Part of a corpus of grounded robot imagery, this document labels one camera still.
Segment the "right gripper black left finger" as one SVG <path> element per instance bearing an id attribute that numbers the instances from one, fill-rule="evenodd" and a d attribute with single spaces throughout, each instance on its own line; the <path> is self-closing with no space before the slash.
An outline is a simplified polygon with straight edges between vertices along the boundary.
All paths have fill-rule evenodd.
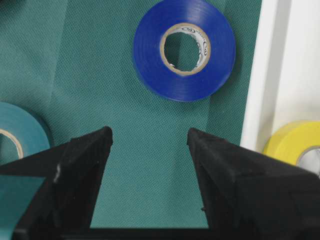
<path id="1" fill-rule="evenodd" d="M 88 229 L 113 144 L 110 127 L 0 167 L 0 237 L 59 240 Z"/>

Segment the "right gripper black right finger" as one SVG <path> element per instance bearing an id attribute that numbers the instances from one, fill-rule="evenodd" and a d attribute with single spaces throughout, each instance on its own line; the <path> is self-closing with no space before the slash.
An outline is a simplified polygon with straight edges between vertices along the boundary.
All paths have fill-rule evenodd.
<path id="1" fill-rule="evenodd" d="M 188 130 L 187 145 L 217 239 L 319 239 L 316 174 L 196 128 Z"/>

